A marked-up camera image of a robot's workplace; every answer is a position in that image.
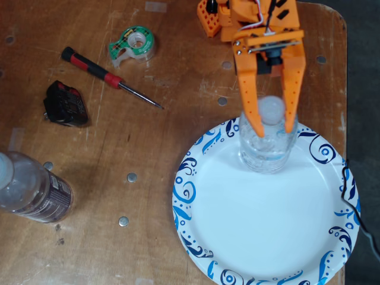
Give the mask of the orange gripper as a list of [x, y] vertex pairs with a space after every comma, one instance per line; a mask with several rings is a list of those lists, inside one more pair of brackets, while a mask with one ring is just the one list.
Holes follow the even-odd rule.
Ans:
[[293, 130], [305, 72], [305, 32], [295, 1], [235, 1], [236, 15], [252, 12], [255, 23], [233, 33], [233, 55], [243, 112], [257, 136], [264, 137], [258, 111], [257, 74], [282, 74], [285, 130]]

